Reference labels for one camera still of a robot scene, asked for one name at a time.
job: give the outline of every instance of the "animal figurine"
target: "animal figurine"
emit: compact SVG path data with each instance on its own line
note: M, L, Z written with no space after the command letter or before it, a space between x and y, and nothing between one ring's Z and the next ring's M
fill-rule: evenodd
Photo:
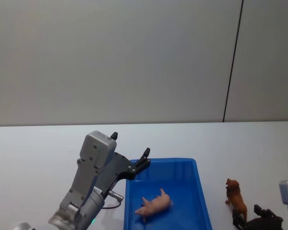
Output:
M229 205L230 203L232 203L236 211L239 214L243 214L244 220L247 221L246 218L248 210L243 202L238 181L228 178L226 184L226 195L228 199L227 201L225 201L225 204Z
M156 214L158 212L162 212L169 207L171 200L168 194L166 194L162 188L160 188L160 192L161 195L158 195L152 201L148 201L144 197L142 197L144 203L142 204L142 207L137 209L134 213L142 216L143 222L145 222L146 217Z

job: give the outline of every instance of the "gray wall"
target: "gray wall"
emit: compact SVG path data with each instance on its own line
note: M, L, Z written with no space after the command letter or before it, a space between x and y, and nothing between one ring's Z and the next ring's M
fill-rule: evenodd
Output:
M0 126L221 122L240 0L0 0ZM288 120L288 0L245 0L225 121Z

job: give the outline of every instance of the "white table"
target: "white table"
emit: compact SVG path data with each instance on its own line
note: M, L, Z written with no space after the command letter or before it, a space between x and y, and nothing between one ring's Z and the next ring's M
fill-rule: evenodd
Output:
M0 230L48 221L72 184L85 135L94 130L117 131L116 150L130 159L146 147L151 158L196 159L213 229L235 229L224 203L229 177L240 183L248 219L259 204L288 230L278 187L288 179L288 122L0 127ZM114 191L124 194L125 181ZM107 198L106 206L115 202ZM89 229L122 230L123 210L124 204L101 210Z

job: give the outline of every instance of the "blue bin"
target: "blue bin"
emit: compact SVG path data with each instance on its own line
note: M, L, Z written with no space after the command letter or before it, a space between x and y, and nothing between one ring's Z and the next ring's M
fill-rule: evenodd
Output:
M141 207L142 196L152 200L160 195L160 188L172 205L144 223L134 211ZM147 169L127 180L125 197L124 230L212 230L194 159L151 159Z

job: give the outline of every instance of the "robotic arm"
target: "robotic arm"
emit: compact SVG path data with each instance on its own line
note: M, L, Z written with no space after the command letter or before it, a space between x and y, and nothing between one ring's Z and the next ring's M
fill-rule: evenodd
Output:
M131 163L114 151L117 136L117 132L107 137L98 131L86 135L71 188L50 218L49 225L36 230L86 230L102 209L108 195L119 202L123 200L112 188L121 179L133 180L150 165L150 159L147 158L150 149L147 148L136 163ZM14 230L35 228L22 223Z

